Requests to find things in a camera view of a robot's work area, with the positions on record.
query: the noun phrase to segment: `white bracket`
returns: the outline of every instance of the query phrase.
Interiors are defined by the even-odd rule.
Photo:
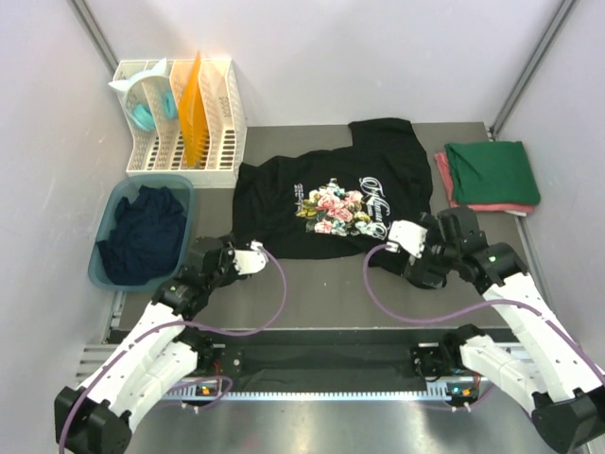
[[[400,248],[403,248],[410,255],[420,258],[424,251],[427,232],[424,227],[414,222],[396,220],[390,226],[387,251],[397,253]]]
[[[267,256],[262,252],[262,244],[258,241],[251,243],[251,251],[235,250],[233,266],[240,275],[255,274],[267,265]]]

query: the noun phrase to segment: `blue plastic basin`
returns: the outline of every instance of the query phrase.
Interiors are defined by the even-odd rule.
[[[139,188],[141,186],[166,186],[168,189],[170,189],[174,197],[182,204],[182,207],[184,208],[184,215],[187,217],[187,221],[185,223],[185,232],[182,239],[179,263],[172,273],[167,274],[166,276],[151,279],[142,286],[117,286],[107,277],[105,268],[103,267],[103,261],[101,260],[101,254],[99,253],[95,244],[93,247],[93,253],[91,254],[91,261],[88,264],[88,276],[97,287],[122,291],[154,290],[163,281],[176,273],[185,257],[189,239],[189,231],[191,229],[191,221],[193,219],[193,212],[195,208],[194,190],[193,185],[191,182],[189,182],[189,180],[178,175],[140,175],[128,178],[122,183],[119,183],[113,189],[110,199],[107,202],[105,213],[103,213],[103,219],[101,220],[101,224],[98,227],[98,232],[96,233],[95,243],[97,241],[109,238],[110,231],[115,227],[115,218],[113,214],[115,213],[117,204],[122,200],[123,197],[127,197],[130,202],[134,202],[139,196]]]

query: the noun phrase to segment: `teal headphones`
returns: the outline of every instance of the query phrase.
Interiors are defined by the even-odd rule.
[[[177,112],[177,103],[174,100],[172,92],[165,92],[162,96],[162,107],[168,118],[171,120],[179,116]],[[151,114],[151,109],[146,104],[137,104],[132,111],[128,112],[132,122],[141,130],[151,132],[155,130],[155,121]]]

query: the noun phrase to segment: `black t-shirt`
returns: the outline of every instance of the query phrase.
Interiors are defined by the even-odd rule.
[[[426,152],[411,124],[385,118],[349,125],[353,146],[242,164],[233,195],[238,245],[261,241],[277,258],[323,259],[367,252],[394,220],[430,213]],[[404,253],[372,261],[403,273]]]

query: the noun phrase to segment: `metal frame pole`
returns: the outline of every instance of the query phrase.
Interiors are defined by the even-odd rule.
[[[548,27],[542,35],[542,38],[540,38],[540,41],[531,53],[531,57],[527,61],[523,72],[513,85],[509,95],[507,96],[507,100],[504,102],[504,105],[500,109],[500,112],[498,112],[498,115],[496,116],[493,125],[490,127],[490,132],[492,133],[492,135],[495,135],[497,137],[498,134],[502,131],[502,128],[509,119],[510,114],[519,102],[521,95],[529,85],[531,78],[536,73],[536,70],[540,66],[540,63],[542,63],[542,61],[544,60],[548,49],[550,49],[550,47],[552,46],[553,42],[555,41],[555,38],[561,31],[566,19],[569,17],[572,12],[572,9],[578,2],[579,0],[562,0],[559,4],[559,7],[557,8],[553,18],[551,19]]]
[[[74,13],[79,18],[82,26],[95,45],[101,60],[103,60],[108,71],[113,76],[113,73],[117,69],[119,60],[115,57],[115,52],[113,52],[112,47],[107,41],[107,38],[105,38],[105,35],[98,25],[93,13],[91,12],[90,8],[88,8],[86,0],[67,1],[72,6]]]

